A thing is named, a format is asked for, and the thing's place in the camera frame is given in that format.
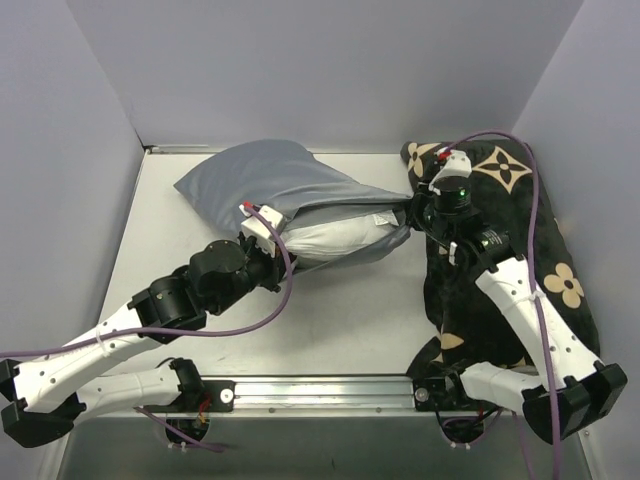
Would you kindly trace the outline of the black floral plush pillow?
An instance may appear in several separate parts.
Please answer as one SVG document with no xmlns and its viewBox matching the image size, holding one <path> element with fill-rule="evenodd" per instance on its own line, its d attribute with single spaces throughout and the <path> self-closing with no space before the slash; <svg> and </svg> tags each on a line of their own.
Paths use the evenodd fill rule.
<svg viewBox="0 0 640 480">
<path fill-rule="evenodd" d="M 513 140 L 401 151 L 426 236 L 424 304 L 437 334 L 413 379 L 531 365 L 564 387 L 600 357 L 595 320 L 529 150 Z"/>
</svg>

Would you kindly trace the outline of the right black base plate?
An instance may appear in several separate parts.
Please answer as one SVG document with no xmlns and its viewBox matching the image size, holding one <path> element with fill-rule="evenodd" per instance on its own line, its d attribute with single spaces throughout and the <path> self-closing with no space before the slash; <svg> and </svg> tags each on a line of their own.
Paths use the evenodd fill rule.
<svg viewBox="0 0 640 480">
<path fill-rule="evenodd" d="M 419 412 L 471 412 L 482 409 L 481 403 L 466 395 L 458 380 L 446 376 L 412 381 L 415 409 Z"/>
</svg>

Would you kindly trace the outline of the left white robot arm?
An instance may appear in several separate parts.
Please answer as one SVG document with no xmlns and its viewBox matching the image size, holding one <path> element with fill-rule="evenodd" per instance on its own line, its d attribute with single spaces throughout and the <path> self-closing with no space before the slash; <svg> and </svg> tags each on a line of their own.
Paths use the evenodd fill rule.
<svg viewBox="0 0 640 480">
<path fill-rule="evenodd" d="M 25 448 L 67 435 L 92 417 L 139 406 L 169 412 L 211 400 L 194 362 L 175 358 L 151 370 L 111 374 L 127 360 L 183 336 L 203 336 L 220 315 L 257 288 L 292 290 L 296 257 L 254 239 L 209 244 L 188 264 L 146 289 L 85 334 L 49 353 L 5 354 L 1 361 L 4 432 Z"/>
</svg>

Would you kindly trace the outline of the aluminium front rail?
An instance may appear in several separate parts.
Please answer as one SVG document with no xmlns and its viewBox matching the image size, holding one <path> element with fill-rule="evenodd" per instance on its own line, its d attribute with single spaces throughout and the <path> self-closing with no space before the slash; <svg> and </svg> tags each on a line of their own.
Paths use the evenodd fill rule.
<svg viewBox="0 0 640 480">
<path fill-rule="evenodd" d="M 334 377 L 204 377 L 205 380 L 232 380 L 236 383 L 232 412 L 272 410 L 416 410 L 411 379 L 403 376 L 334 376 Z M 493 368 L 478 380 L 463 380 L 468 397 L 481 403 L 487 411 L 497 407 L 524 413 L 527 402 L 546 397 L 548 392 L 533 376 Z M 78 391 L 87 405 L 84 419 L 144 405 L 153 412 L 171 412 L 169 405 L 177 399 L 178 382 L 166 374 L 147 371 L 141 374 L 100 377 Z"/>
</svg>

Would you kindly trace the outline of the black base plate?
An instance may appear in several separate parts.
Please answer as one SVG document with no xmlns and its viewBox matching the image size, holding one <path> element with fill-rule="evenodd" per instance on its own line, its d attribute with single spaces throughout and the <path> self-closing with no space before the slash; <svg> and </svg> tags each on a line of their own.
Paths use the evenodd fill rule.
<svg viewBox="0 0 640 480">
<path fill-rule="evenodd" d="M 233 411 L 236 383 L 232 380 L 205 380 L 202 384 L 180 386 L 180 395 L 169 405 L 171 412 L 229 413 Z"/>
<path fill-rule="evenodd" d="M 481 403 L 466 395 L 458 380 L 446 376 L 412 381 L 415 409 L 419 412 L 471 412 L 482 409 Z"/>
</svg>

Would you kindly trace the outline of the grey pillowcase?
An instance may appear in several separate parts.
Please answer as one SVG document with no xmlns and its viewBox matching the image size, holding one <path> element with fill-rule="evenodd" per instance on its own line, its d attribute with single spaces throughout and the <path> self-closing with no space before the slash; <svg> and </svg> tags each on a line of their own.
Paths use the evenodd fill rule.
<svg viewBox="0 0 640 480">
<path fill-rule="evenodd" d="M 337 260 L 308 262 L 293 254 L 299 271 L 373 263 L 411 235 L 405 212 L 410 196 L 360 183 L 289 140 L 258 140 L 228 148 L 196 165 L 174 188 L 213 229 L 229 235 L 241 230 L 246 217 L 239 206 L 244 202 L 283 214 L 282 232 L 387 210 L 395 213 L 399 226 L 393 233 Z"/>
</svg>

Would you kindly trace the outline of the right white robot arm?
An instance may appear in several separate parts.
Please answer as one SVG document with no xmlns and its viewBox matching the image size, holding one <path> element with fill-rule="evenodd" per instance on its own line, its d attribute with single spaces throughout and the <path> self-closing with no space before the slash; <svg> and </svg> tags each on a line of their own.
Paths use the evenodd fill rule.
<svg viewBox="0 0 640 480">
<path fill-rule="evenodd" d="M 533 260 L 476 207 L 470 182 L 421 184 L 407 214 L 427 239 L 426 303 L 440 329 L 408 370 L 422 405 L 509 410 L 549 444 L 604 418 L 625 371 L 585 343 Z"/>
</svg>

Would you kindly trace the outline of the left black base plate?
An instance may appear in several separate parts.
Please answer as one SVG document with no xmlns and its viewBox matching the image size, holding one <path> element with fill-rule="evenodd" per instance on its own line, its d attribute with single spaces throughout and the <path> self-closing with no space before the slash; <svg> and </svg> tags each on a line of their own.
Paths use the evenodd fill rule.
<svg viewBox="0 0 640 480">
<path fill-rule="evenodd" d="M 202 384 L 180 386 L 180 395 L 169 405 L 171 412 L 229 413 L 233 411 L 236 383 L 232 380 L 205 380 Z"/>
</svg>

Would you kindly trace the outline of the white pillow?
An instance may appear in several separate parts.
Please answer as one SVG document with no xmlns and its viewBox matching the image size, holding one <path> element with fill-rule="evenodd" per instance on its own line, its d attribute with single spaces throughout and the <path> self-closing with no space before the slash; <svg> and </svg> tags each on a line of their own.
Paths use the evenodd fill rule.
<svg viewBox="0 0 640 480">
<path fill-rule="evenodd" d="M 299 228 L 281 233 L 287 250 L 308 262 L 329 262 L 354 253 L 393 233 L 399 221 L 392 210 Z"/>
</svg>

